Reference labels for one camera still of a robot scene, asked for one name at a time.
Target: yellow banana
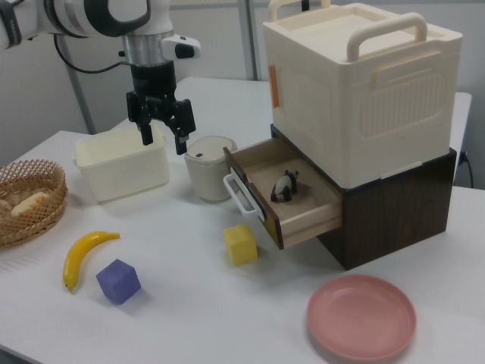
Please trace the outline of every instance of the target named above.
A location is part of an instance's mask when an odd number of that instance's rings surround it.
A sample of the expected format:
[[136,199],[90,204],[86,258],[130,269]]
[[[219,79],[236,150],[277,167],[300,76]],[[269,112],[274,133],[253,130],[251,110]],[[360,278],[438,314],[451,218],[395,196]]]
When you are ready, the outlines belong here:
[[79,270],[84,256],[95,246],[112,239],[119,239],[119,233],[105,233],[104,231],[93,231],[81,237],[70,248],[64,263],[64,284],[69,290],[76,286]]

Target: white drawer handle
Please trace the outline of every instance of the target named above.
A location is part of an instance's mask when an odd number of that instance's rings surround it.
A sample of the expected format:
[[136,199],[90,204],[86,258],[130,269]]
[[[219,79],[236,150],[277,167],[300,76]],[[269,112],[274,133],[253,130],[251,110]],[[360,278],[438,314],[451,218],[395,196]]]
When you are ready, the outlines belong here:
[[[236,202],[237,207],[241,211],[242,215],[245,216],[246,218],[259,217],[263,221],[264,220],[263,212],[259,208],[258,203],[252,197],[251,193],[248,191],[244,183],[241,181],[241,179],[237,176],[236,172],[232,168],[230,169],[230,172],[231,172],[230,174],[224,177],[224,186],[226,186],[227,192],[229,192],[233,200]],[[237,186],[241,190],[241,193],[251,204],[252,210],[248,210],[243,206],[243,204],[241,203],[241,200],[236,195],[236,192],[234,192],[233,188],[229,184],[231,181],[235,181],[237,183]]]
[[[278,9],[286,4],[291,4],[293,2],[300,2],[301,0],[271,0],[268,5],[270,11],[270,21],[278,20]],[[330,7],[330,0],[321,0],[321,7],[323,9]]]
[[355,62],[358,60],[359,47],[367,39],[411,27],[416,27],[415,42],[425,42],[427,38],[426,20],[417,13],[408,13],[398,17],[391,17],[390,19],[379,20],[371,25],[357,29],[352,33],[347,43],[347,61]]

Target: plastic plate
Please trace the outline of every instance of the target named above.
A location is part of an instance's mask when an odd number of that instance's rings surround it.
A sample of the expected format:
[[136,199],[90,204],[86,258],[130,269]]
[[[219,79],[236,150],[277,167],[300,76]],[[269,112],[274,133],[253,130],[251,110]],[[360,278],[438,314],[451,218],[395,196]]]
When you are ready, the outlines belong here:
[[307,320],[324,347],[353,360],[394,356],[409,345],[416,329],[409,298],[369,275],[347,275],[324,284],[308,302]]

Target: purple cube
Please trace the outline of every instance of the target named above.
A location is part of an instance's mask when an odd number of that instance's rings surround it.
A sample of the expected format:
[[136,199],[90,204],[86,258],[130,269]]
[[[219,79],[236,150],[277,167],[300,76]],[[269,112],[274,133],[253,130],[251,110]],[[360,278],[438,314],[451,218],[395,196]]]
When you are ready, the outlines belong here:
[[119,259],[100,271],[96,278],[106,297],[119,304],[128,300],[142,287],[135,268]]

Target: open drawer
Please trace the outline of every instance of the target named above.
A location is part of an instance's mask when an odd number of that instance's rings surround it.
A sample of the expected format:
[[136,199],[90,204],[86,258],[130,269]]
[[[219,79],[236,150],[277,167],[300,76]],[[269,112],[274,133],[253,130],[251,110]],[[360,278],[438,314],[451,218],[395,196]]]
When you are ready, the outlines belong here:
[[[224,153],[231,177],[240,179],[246,187],[241,192],[247,189],[248,199],[261,209],[259,218],[280,249],[342,226],[340,192],[285,140],[274,137]],[[298,192],[289,202],[272,202],[273,186],[285,170],[299,172]]]

